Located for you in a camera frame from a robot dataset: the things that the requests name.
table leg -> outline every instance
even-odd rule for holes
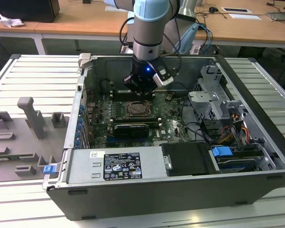
[[[75,49],[76,49],[76,51],[80,51],[79,40],[78,39],[74,39],[74,42],[75,42]]]
[[[47,51],[47,48],[45,47],[45,45],[43,44],[42,35],[41,34],[36,34],[33,37],[33,39],[35,41],[38,54],[39,55],[47,55],[48,51]]]

red wire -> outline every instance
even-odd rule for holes
[[[225,129],[227,129],[227,128],[229,128],[228,126],[226,126],[226,127],[224,127],[223,129],[222,129],[222,131],[221,131],[221,138],[223,137],[223,131],[225,130]]]

circuit board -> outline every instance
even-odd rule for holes
[[[180,98],[166,100],[167,93],[156,93],[151,101],[144,102],[114,102],[109,96],[100,96],[93,101],[89,115],[89,135],[91,148],[115,148],[115,147],[140,147],[158,146],[161,143],[189,142],[190,139],[181,123]],[[131,122],[131,116],[138,115],[136,120],[140,124],[150,124],[147,138],[141,139],[116,139],[110,128],[112,120]]]

sticker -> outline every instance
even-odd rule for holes
[[[105,151],[91,151],[90,158],[103,158]]]
[[[104,180],[143,178],[139,153],[103,154]]]

cpu socket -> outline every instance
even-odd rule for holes
[[[149,116],[151,114],[149,102],[125,103],[127,116]]]

